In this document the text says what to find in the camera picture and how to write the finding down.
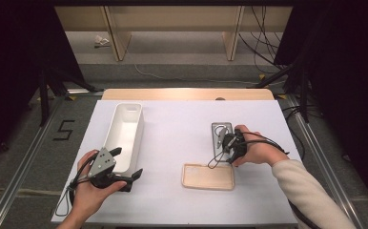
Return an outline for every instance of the white tray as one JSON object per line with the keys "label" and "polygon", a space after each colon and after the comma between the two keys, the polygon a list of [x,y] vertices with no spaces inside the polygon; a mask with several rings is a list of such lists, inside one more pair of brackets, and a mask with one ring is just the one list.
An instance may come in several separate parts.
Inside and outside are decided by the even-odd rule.
{"label": "white tray", "polygon": [[130,177],[136,169],[137,155],[143,133],[142,105],[138,103],[120,103],[116,106],[104,147],[113,150],[121,147],[119,156],[115,156],[113,171],[124,177]]}

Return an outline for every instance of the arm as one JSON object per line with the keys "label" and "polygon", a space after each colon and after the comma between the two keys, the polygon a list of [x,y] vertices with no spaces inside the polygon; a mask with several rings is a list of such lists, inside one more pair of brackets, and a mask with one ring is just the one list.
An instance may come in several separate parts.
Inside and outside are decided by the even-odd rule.
{"label": "arm", "polygon": [[[250,132],[243,125],[236,128],[242,133]],[[244,138],[254,140],[258,136],[244,135]],[[248,145],[247,154],[234,161],[233,165],[239,166],[246,162],[268,163],[285,196],[304,217],[319,228],[355,228],[301,162],[289,159],[277,148],[264,143]],[[300,226],[306,226],[300,219],[298,221]]]}
{"label": "arm", "polygon": [[[86,153],[79,160],[77,170],[79,170],[83,163],[95,153],[97,153],[96,150]],[[85,175],[89,170],[90,166],[87,165],[82,174]],[[101,204],[109,195],[120,190],[126,184],[127,183],[125,181],[118,181],[105,189],[97,189],[92,186],[90,182],[80,183],[77,185],[75,191],[74,203],[71,212],[57,228],[80,228],[92,214],[96,213],[98,209],[100,209]]]}

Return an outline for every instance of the white sleeve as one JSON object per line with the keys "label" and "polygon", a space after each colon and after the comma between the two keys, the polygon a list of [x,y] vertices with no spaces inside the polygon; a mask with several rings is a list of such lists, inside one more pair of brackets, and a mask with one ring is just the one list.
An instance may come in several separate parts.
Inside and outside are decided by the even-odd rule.
{"label": "white sleeve", "polygon": [[356,228],[300,161],[281,160],[273,165],[273,175],[285,196],[319,228]]}

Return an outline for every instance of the sleeve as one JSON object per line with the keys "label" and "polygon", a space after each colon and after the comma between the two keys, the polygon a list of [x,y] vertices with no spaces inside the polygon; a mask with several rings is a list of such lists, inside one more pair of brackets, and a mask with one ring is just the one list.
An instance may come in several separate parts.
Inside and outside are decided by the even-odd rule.
{"label": "sleeve", "polygon": [[301,162],[281,160],[273,175],[289,201],[319,228],[356,228]]}

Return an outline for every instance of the grey floor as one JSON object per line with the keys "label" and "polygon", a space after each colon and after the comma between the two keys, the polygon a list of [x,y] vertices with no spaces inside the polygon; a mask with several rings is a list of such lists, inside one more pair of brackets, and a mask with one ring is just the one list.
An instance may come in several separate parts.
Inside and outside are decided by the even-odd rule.
{"label": "grey floor", "polygon": [[[237,44],[235,60],[228,61],[220,32],[134,32],[128,53],[121,62],[115,62],[110,48],[93,47],[96,35],[108,38],[105,32],[68,32],[85,79],[97,88],[245,88],[257,83],[261,74],[270,75],[262,71],[277,71],[277,68],[261,58],[255,62],[253,53],[241,40]],[[252,47],[256,45],[256,40],[249,33],[242,33],[242,36]],[[271,33],[269,39],[275,45],[279,42]],[[258,50],[271,58],[266,46],[260,44]],[[282,93],[281,81],[284,79],[270,86],[274,94]],[[69,89],[78,88],[73,84],[67,86]],[[24,112],[10,138],[6,140],[10,148],[0,152],[0,198],[17,173],[25,154],[30,151],[36,133],[40,131],[40,105],[37,98],[38,95],[31,99],[30,108]],[[26,176],[23,177],[1,228],[55,227],[51,224],[51,215],[98,99],[101,99],[98,94],[85,94],[72,99],[55,98],[51,101],[54,114],[51,125],[37,147],[36,155],[27,168]],[[277,101],[282,108],[290,106],[289,99]],[[316,103],[312,97],[309,102]],[[312,108],[309,117],[309,125],[343,190],[357,210],[362,228],[368,228],[368,190],[354,167],[341,157],[345,152],[320,110]],[[72,130],[72,134],[69,140],[56,141],[56,138],[65,136],[65,133],[57,132],[62,120],[74,120],[64,126]],[[306,148],[303,159],[306,168],[332,197],[330,185],[294,116],[290,118],[289,124]],[[295,142],[302,152],[296,138]],[[102,226],[87,225],[84,228]]]}

